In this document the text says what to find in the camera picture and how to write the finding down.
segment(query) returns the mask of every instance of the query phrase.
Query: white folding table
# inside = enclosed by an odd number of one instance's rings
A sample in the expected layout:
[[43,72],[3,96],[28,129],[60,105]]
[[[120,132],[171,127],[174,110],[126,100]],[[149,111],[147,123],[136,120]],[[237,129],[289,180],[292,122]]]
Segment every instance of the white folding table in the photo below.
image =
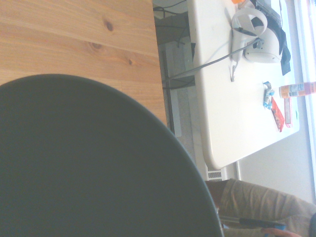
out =
[[[284,0],[283,30],[291,52],[289,24]],[[237,6],[231,0],[188,0],[191,41],[196,43],[194,67],[231,52],[231,18]],[[295,83],[291,72],[282,76],[280,64],[252,63],[242,58],[231,82],[231,59],[198,71],[197,99],[205,163],[220,169],[299,130],[297,99],[292,99],[293,127],[279,132],[273,114],[263,107],[264,85]],[[284,115],[284,100],[274,97]]]

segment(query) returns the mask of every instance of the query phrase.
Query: wooden table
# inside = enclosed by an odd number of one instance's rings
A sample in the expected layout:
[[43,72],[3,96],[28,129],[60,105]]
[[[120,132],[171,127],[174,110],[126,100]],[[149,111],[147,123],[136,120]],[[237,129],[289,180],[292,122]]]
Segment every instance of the wooden table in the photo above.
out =
[[0,0],[0,84],[70,74],[112,86],[166,124],[152,0]]

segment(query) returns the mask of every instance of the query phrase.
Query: bottle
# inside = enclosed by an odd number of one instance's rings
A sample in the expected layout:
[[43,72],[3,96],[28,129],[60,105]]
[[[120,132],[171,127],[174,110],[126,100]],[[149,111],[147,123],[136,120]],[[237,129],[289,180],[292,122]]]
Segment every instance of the bottle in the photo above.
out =
[[316,93],[316,81],[279,87],[279,94],[281,98],[305,96],[312,93]]
[[240,3],[240,2],[243,2],[245,0],[232,0],[233,4],[237,4],[237,3]]

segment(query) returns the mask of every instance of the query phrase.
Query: window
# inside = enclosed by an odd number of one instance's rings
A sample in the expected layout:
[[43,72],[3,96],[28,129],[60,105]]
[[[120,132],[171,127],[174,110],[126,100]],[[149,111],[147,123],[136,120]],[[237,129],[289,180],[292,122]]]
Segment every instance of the window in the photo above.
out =
[[[316,81],[316,0],[294,0],[303,80]],[[306,109],[316,188],[316,95],[306,96]]]

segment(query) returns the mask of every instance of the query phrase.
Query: khaki pants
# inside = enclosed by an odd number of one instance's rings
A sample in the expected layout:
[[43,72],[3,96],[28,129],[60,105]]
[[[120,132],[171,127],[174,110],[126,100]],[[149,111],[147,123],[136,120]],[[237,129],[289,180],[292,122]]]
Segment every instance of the khaki pants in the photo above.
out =
[[[295,196],[259,185],[230,179],[220,201],[219,215],[275,221],[286,224],[286,230],[309,236],[309,226],[316,206]],[[225,237],[263,237],[258,229],[242,229],[238,224],[224,223]]]

